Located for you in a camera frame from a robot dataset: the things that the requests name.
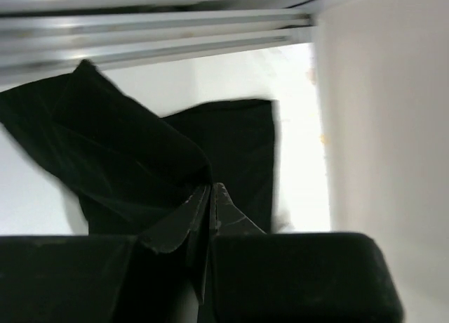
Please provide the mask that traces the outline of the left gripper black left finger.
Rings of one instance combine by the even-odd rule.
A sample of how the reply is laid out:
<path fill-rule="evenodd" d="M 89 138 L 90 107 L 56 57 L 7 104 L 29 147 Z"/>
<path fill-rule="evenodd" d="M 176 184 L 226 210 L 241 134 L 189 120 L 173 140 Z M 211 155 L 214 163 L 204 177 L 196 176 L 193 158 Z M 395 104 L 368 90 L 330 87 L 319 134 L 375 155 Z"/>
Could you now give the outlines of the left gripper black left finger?
<path fill-rule="evenodd" d="M 174 212 L 140 235 L 155 255 L 181 252 L 178 263 L 187 271 L 196 297 L 204 302 L 208 264 L 210 186 L 201 185 Z"/>

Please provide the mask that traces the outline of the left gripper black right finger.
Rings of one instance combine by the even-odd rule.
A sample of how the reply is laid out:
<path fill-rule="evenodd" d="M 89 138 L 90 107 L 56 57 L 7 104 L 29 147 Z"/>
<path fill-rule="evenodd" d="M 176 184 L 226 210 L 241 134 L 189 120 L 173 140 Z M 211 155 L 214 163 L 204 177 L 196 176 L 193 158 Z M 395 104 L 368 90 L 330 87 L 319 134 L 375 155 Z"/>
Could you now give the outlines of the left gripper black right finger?
<path fill-rule="evenodd" d="M 225 185 L 214 184 L 210 194 L 210 238 L 261 235 L 266 235 L 266 232 L 234 204 Z"/>

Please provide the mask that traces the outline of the black trousers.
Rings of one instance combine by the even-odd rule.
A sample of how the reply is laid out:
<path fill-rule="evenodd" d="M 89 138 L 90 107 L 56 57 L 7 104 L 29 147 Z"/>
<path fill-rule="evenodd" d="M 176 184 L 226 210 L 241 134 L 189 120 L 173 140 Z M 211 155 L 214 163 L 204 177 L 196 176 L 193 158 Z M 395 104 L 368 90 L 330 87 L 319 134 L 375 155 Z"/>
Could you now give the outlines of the black trousers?
<path fill-rule="evenodd" d="M 1 125 L 79 198 L 94 235 L 140 234 L 213 183 L 270 232 L 273 109 L 270 100 L 249 98 L 159 117 L 88 60 L 1 93 Z"/>

